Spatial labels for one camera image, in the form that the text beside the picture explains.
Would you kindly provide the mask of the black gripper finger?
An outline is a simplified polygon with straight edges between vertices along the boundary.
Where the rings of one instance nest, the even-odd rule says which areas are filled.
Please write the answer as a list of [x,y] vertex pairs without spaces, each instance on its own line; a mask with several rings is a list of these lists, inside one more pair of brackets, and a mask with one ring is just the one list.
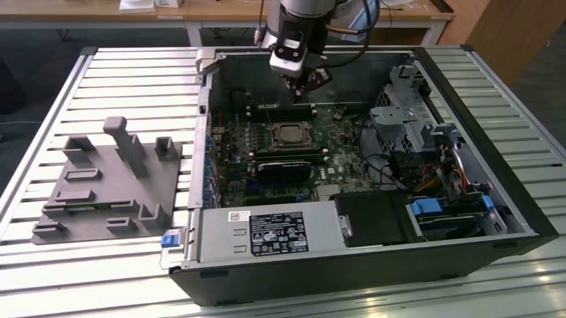
[[308,79],[304,76],[288,79],[289,101],[297,103],[305,90]]
[[332,74],[325,68],[316,68],[308,75],[305,92],[311,92],[332,81]]

